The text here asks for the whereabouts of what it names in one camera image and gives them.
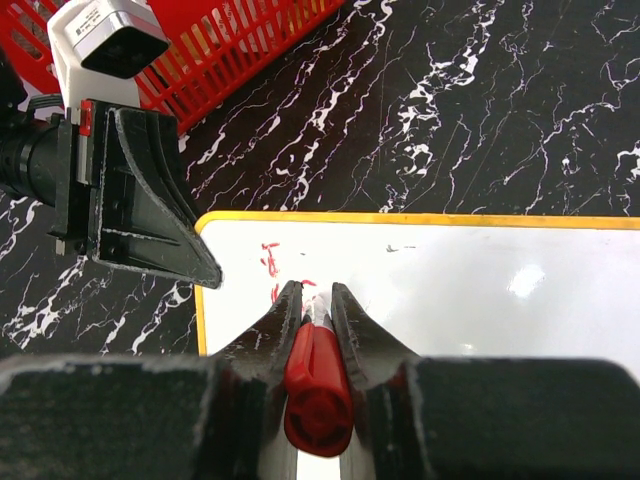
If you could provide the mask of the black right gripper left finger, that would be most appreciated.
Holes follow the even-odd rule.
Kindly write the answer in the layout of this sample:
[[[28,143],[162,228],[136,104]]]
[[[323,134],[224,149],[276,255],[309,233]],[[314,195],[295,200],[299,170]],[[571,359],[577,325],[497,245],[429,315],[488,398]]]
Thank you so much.
[[[292,479],[284,368],[302,320],[288,282],[211,356],[14,355],[1,363],[5,479]]]

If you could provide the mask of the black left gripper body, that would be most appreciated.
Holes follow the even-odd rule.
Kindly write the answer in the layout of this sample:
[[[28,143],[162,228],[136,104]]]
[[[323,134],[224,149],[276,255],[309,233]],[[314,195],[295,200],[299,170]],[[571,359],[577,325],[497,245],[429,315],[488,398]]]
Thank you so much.
[[[50,235],[58,255],[84,255],[94,224],[93,197],[104,151],[105,104],[85,99],[58,118],[55,219]]]

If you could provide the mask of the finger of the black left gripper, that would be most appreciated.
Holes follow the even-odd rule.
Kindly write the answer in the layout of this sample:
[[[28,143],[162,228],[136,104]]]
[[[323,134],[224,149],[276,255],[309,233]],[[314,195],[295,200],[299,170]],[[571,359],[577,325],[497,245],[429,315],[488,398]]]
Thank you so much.
[[[91,197],[90,258],[112,268],[219,287],[222,269],[195,230],[201,213],[186,182],[175,118],[111,107],[103,146]]]

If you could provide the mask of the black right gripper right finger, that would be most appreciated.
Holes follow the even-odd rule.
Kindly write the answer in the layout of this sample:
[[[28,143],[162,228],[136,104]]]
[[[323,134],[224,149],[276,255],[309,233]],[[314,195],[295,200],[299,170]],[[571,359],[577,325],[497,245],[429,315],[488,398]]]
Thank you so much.
[[[354,433],[344,479],[635,479],[639,385],[584,358],[424,357],[332,287]]]

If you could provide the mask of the red capped white marker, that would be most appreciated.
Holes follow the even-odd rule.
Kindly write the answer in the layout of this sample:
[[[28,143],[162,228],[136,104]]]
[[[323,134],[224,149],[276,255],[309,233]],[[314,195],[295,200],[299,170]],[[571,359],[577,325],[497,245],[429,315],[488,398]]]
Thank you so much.
[[[353,403],[329,303],[309,299],[284,371],[288,400],[284,430],[289,442],[311,455],[336,457],[350,443]]]

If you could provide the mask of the yellow framed whiteboard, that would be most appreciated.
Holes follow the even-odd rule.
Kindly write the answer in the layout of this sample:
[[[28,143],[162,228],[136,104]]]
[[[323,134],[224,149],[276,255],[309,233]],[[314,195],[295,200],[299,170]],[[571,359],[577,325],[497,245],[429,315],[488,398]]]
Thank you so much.
[[[218,288],[195,291],[204,354],[288,282],[302,287],[302,319],[315,295],[331,315],[341,283],[421,356],[606,360],[639,385],[635,218],[218,211],[196,229],[223,272]],[[344,479],[342,454],[296,452],[300,477]]]

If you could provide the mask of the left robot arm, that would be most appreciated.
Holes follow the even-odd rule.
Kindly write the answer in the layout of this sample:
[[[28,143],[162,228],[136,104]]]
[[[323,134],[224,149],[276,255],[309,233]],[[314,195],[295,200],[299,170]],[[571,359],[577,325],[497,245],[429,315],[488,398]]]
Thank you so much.
[[[221,267],[195,229],[175,118],[98,100],[36,118],[61,103],[58,94],[29,97],[1,58],[2,191],[54,209],[60,255],[219,287]]]

